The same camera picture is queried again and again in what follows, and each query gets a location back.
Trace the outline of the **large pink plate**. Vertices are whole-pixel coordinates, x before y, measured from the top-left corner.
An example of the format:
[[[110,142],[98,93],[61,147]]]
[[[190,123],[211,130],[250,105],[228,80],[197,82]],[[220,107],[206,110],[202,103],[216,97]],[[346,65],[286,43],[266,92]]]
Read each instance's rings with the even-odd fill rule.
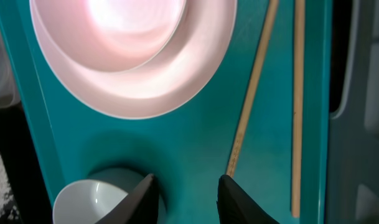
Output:
[[[193,98],[218,70],[235,26],[236,1],[190,0],[165,48],[144,65],[102,72],[64,57],[47,37],[39,17],[30,16],[41,52],[63,87],[91,109],[122,119],[147,119]]]

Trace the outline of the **clear plastic bin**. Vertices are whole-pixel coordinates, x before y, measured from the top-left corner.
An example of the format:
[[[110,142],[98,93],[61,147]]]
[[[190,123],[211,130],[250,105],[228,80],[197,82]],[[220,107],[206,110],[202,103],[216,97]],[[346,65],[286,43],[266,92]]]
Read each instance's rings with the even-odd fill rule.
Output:
[[[21,97],[0,30],[0,109],[14,106],[20,101]]]

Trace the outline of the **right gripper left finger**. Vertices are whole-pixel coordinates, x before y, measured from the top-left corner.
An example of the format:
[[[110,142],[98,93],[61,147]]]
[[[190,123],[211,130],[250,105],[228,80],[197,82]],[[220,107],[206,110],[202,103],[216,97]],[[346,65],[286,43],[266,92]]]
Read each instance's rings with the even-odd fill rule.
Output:
[[[148,174],[96,224],[157,224],[159,196],[158,180],[154,174]]]

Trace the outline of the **wooden chopstick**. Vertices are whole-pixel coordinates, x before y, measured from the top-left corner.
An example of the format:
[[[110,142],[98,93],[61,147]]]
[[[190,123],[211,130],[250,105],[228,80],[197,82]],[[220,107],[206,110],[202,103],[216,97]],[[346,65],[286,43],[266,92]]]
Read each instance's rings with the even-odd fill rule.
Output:
[[[253,102],[255,99],[258,83],[261,76],[261,71],[264,64],[264,59],[266,57],[269,40],[271,38],[271,33],[274,26],[274,21],[278,11],[279,1],[269,0],[268,10],[266,12],[266,17],[263,24],[263,30],[260,35],[260,41],[258,43],[258,48],[256,52],[255,61],[251,71],[251,76],[248,82],[248,88],[245,95],[245,100],[242,106],[240,120],[236,129],[235,139],[233,142],[233,147],[231,150],[230,158],[227,165],[226,175],[233,177],[236,166],[238,164],[238,158],[240,155],[241,147],[243,145],[243,140],[245,138],[245,133],[247,125],[249,122],[251,110],[253,107]]]
[[[291,213],[300,217],[301,210],[301,165],[302,123],[304,100],[304,46],[305,46],[306,1],[294,2],[294,78],[292,117],[292,187]]]

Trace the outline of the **left wooden chopstick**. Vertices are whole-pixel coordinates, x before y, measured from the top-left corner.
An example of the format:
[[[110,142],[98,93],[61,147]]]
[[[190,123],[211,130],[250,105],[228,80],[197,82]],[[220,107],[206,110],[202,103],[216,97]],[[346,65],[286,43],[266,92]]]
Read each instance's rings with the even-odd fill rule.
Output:
[[[248,88],[245,95],[245,100],[242,106],[240,120],[236,129],[235,139],[233,142],[233,147],[231,150],[230,158],[227,165],[226,175],[233,177],[236,166],[238,164],[238,158],[240,155],[241,147],[243,145],[243,140],[245,138],[245,133],[247,125],[249,122],[251,110],[253,107],[253,102],[255,99],[258,83],[261,76],[261,71],[264,64],[264,59],[266,57],[269,40],[271,38],[271,33],[274,26],[274,21],[278,11],[279,1],[269,0],[268,10],[266,12],[266,17],[263,24],[263,30],[260,35],[260,41],[258,43],[258,48],[256,52],[255,61],[251,71],[251,76],[248,82]]]

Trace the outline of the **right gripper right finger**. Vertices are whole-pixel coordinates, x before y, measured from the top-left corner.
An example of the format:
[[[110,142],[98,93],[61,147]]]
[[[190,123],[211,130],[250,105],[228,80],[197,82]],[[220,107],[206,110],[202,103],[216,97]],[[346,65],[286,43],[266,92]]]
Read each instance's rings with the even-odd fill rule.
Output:
[[[279,224],[226,174],[218,180],[217,209],[220,224]]]

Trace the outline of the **teal serving tray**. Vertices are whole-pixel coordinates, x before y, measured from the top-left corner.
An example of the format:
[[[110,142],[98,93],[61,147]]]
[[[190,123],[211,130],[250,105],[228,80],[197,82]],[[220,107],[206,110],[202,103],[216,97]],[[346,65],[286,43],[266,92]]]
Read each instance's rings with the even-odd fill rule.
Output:
[[[158,177],[168,223],[217,223],[225,173],[267,1],[238,1],[225,57],[206,86],[151,119],[101,114],[56,79],[35,38],[28,1],[0,1],[0,30],[51,206],[67,184],[111,166]],[[323,223],[332,2],[306,1],[301,212],[291,213],[294,1],[278,6],[235,180],[280,223]]]

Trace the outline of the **right wooden chopstick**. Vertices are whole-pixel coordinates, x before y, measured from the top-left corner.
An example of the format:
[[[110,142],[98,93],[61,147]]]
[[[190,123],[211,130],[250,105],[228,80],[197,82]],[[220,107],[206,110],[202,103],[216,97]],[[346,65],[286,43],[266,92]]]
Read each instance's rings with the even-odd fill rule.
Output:
[[[292,187],[291,213],[300,217],[301,210],[301,165],[302,123],[304,100],[304,46],[305,46],[306,1],[294,2],[294,78],[292,117]]]

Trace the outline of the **small pink bowl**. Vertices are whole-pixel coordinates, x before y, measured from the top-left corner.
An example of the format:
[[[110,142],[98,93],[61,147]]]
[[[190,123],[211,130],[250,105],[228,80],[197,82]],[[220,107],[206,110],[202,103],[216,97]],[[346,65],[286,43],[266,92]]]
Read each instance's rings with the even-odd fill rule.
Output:
[[[102,72],[148,63],[172,39],[185,0],[33,0],[47,37],[64,57]]]

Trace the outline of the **grey small bowl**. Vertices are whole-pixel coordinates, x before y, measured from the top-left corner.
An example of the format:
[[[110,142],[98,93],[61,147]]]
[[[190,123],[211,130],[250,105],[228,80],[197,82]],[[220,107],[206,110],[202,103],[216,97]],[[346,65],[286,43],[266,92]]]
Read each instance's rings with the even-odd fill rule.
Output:
[[[124,168],[109,168],[64,187],[54,202],[54,224],[95,224],[122,201],[146,175]],[[166,206],[159,187],[159,217],[166,222]]]

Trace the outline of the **black plastic tray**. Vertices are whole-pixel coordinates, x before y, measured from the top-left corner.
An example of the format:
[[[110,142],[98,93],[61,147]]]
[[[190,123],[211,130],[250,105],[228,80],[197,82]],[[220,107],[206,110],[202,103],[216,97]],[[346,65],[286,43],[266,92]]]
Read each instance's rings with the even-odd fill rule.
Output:
[[[0,109],[0,153],[18,223],[52,223],[52,206],[21,105]]]

